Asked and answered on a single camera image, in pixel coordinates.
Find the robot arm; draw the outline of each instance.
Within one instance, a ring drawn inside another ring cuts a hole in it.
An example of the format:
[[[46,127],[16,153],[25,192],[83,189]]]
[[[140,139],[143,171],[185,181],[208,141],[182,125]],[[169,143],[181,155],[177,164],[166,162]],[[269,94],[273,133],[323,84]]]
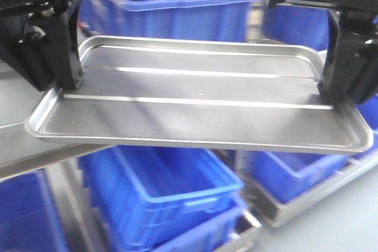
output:
[[[330,44],[318,89],[327,103],[350,96],[364,103],[378,92],[377,0],[265,0],[332,9]],[[78,0],[0,0],[0,59],[36,89],[55,80],[66,90],[83,75],[77,52]]]
[[[378,0],[265,0],[330,9],[330,42],[318,84],[323,101],[364,103],[378,92]]]
[[[0,59],[37,90],[66,90],[83,75],[77,44],[80,0],[0,0]]]

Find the screw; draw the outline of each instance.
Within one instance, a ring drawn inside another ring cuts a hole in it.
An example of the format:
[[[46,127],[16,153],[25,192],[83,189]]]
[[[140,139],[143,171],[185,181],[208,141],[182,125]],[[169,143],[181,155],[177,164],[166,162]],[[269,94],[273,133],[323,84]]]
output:
[[[52,16],[52,15],[54,15],[54,8],[53,7],[50,7],[49,9],[47,9],[47,10],[44,10],[44,11],[41,11],[41,15],[43,16],[43,17],[45,17],[45,18],[47,18],[47,17],[50,17],[50,16]]]

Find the metal rack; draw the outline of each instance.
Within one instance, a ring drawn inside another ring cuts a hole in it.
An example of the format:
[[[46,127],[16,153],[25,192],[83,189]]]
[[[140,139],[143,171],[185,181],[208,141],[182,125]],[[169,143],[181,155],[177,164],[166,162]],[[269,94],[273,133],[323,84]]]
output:
[[[76,160],[56,163],[47,169],[49,183],[62,216],[67,241],[72,250],[80,252],[107,252],[106,226],[99,214],[91,208],[87,188],[81,186],[82,173]],[[260,223],[245,211],[238,219],[234,237],[214,252],[247,252],[258,236]]]
[[[281,204],[256,181],[249,179],[243,174],[239,175],[242,176],[246,183],[247,188],[244,192],[253,200],[254,209],[271,226],[280,227],[377,165],[378,151],[374,151],[360,160],[351,158],[349,165],[341,172],[316,185],[305,194],[300,195],[287,204]]]
[[[5,63],[0,63],[0,88],[0,180],[109,147],[47,143],[28,135],[23,121],[42,93]]]

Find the stainless steel tray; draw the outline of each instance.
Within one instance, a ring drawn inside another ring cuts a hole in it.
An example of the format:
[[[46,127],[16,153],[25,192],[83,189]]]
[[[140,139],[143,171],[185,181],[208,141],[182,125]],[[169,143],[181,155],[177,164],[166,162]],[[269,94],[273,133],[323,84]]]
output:
[[[373,135],[350,101],[324,105],[323,62],[290,45],[92,37],[78,91],[52,88],[27,119],[43,140],[354,153]]]

